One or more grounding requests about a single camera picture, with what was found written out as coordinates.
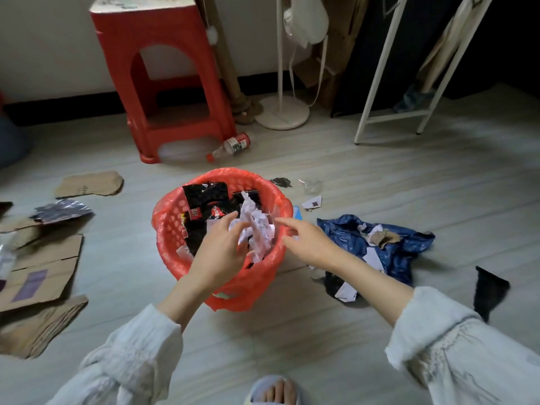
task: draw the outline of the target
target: wall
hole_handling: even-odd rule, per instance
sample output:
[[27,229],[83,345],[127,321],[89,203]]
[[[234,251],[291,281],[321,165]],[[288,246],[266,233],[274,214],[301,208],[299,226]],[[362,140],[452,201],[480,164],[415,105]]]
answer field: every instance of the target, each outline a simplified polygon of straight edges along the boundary
[[[113,91],[93,0],[0,0],[0,91],[8,102]],[[239,75],[276,71],[275,0],[215,0]],[[285,42],[287,62],[291,46]],[[295,61],[309,54],[299,49]],[[143,51],[154,79],[193,74],[174,48]]]

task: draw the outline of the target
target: white sleeve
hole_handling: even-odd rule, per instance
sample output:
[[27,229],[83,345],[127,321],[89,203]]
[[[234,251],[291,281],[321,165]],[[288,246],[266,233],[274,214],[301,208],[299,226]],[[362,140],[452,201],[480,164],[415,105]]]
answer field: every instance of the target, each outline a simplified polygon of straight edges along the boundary
[[540,403],[540,356],[434,288],[415,289],[386,353],[435,405]]
[[182,348],[181,327],[150,305],[88,354],[48,405],[149,405],[166,399]]

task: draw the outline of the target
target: white slipper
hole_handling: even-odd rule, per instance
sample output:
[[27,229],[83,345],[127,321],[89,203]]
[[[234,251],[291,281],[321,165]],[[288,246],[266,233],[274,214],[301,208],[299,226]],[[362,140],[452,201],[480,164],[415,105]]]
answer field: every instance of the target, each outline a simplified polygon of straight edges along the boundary
[[[255,382],[253,386],[251,387],[251,390],[249,391],[249,394],[246,397],[246,401],[244,402],[244,405],[283,405],[283,404],[278,404],[276,402],[255,401],[255,399],[262,397],[262,395],[268,389],[270,389],[273,385],[275,385],[276,382],[279,380],[285,381],[287,380],[287,378],[281,375],[267,375],[260,378],[260,380]],[[296,405],[301,405],[302,402],[300,401],[300,390],[298,389],[296,385],[295,385],[295,388],[296,388]]]

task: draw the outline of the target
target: floor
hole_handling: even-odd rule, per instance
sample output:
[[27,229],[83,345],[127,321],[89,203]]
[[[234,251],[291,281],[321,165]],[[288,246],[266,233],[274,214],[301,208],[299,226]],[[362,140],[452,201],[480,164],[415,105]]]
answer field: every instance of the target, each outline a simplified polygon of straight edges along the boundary
[[[433,231],[432,248],[414,263],[417,285],[434,286],[472,305],[480,265],[512,284],[492,324],[540,351],[540,101],[504,85],[442,101],[423,136],[417,120],[369,125],[353,144],[359,116],[330,119],[314,109],[303,127],[258,126],[253,147],[224,166],[266,178],[286,176],[293,204],[306,200],[298,178],[323,181],[323,206],[306,220],[353,213],[369,222]],[[0,358],[0,397],[43,404],[85,354],[146,305],[162,299],[173,277],[157,253],[152,208],[169,190],[211,168],[212,142],[177,142],[164,163],[139,161],[124,115],[31,128],[36,148],[0,171],[0,193],[29,213],[53,200],[62,176],[117,170],[124,190],[81,198],[96,216],[85,242],[75,293],[89,305],[34,360]],[[267,292],[246,313],[203,306],[184,336],[184,355],[167,404],[241,403],[261,375],[289,375],[311,404],[427,404],[426,392],[394,371],[383,352],[391,329],[371,307],[346,307],[287,256]]]

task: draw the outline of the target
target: purple tape on cardboard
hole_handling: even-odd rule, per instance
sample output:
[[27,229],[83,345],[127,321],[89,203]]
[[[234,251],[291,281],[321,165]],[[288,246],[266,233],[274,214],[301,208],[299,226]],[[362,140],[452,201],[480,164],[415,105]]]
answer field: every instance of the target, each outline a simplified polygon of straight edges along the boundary
[[47,277],[47,270],[40,270],[38,272],[32,272],[24,281],[23,286],[19,289],[15,297],[11,302],[30,299],[36,294],[37,289],[43,283],[43,280]]

